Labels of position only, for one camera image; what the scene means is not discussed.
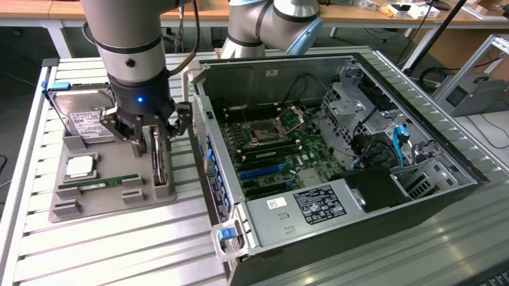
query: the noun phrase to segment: hard drive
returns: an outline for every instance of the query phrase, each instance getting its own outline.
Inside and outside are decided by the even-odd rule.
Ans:
[[[113,95],[105,85],[93,87],[76,86],[67,91],[48,92],[71,135],[79,135],[88,144],[113,140],[113,134],[99,121],[101,110],[115,106]]]

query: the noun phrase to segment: floor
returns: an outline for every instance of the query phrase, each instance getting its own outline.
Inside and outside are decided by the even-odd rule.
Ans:
[[[212,43],[220,45],[220,36],[226,35],[224,29],[215,28],[202,29],[203,40],[206,43],[200,46],[202,51],[211,50]],[[383,54],[395,61],[402,48],[407,43],[407,39],[401,35],[403,30],[387,32],[382,29],[341,29],[338,38],[329,37],[329,29],[323,30],[321,37],[315,42],[315,46],[351,46],[370,45],[377,47]],[[79,29],[68,28],[65,31],[69,46],[76,57],[95,57],[97,52],[85,42]],[[192,47],[192,30],[187,30],[186,46]],[[0,185],[11,180],[15,163],[17,159],[19,146],[23,139],[24,126],[28,119],[28,111],[31,108],[35,87],[19,80],[12,79],[3,73],[8,73],[21,78],[29,83],[36,83],[39,78],[39,65],[44,58],[57,57],[56,50],[52,45],[51,37],[43,28],[24,27],[1,27],[0,28],[0,85],[3,86],[0,106],[0,154],[8,158],[5,168],[0,174]],[[415,74],[427,67],[437,66],[438,63],[431,57],[425,57],[422,64],[415,70]],[[5,202],[8,186],[0,188],[0,209],[1,202]]]

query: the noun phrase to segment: green circuit board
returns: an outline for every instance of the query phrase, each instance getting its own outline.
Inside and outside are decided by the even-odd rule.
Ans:
[[[291,105],[283,105],[282,111],[279,120],[224,121],[219,125],[247,199],[321,184],[345,170],[314,132],[313,115],[296,114]]]

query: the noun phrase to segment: white label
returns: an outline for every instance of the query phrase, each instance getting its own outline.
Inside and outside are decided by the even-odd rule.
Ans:
[[[69,113],[77,133],[83,139],[112,136],[111,132],[99,122],[101,112],[88,111]]]
[[[264,72],[264,76],[276,76],[278,75],[278,70],[267,70]]]
[[[275,198],[267,201],[268,209],[276,209],[278,207],[286,206],[286,200],[283,197]]]
[[[272,156],[275,154],[276,154],[276,152],[268,152],[268,153],[256,155],[255,158],[263,158],[263,157],[267,157],[267,156]]]

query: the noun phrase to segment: hard drive label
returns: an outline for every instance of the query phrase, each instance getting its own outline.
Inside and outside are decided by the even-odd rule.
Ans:
[[[83,139],[100,138],[111,136],[111,132],[99,122],[100,111],[69,113],[77,133]]]
[[[310,225],[347,214],[330,185],[299,192],[294,198]]]

